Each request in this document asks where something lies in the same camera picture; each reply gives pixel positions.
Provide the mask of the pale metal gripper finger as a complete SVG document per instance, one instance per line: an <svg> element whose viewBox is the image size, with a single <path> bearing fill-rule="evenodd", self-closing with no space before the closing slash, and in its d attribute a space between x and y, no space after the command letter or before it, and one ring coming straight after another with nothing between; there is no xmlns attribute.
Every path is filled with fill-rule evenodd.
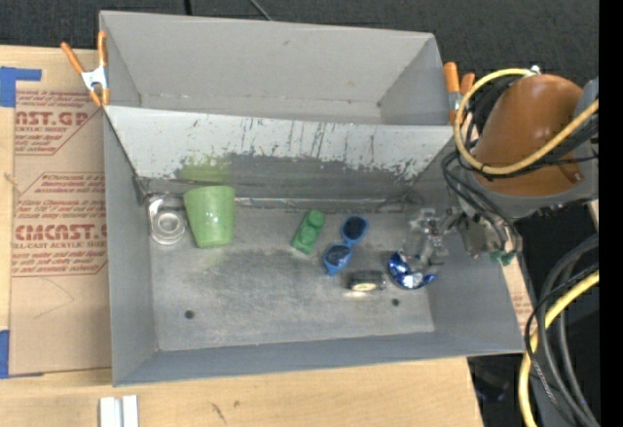
<svg viewBox="0 0 623 427"><path fill-rule="evenodd" d="M408 222L407 248L440 248L451 220L450 211L434 208L419 209Z"/></svg>
<svg viewBox="0 0 623 427"><path fill-rule="evenodd" d="M411 247L412 267L419 272L437 272L445 263L448 250L440 238L420 235Z"/></svg>

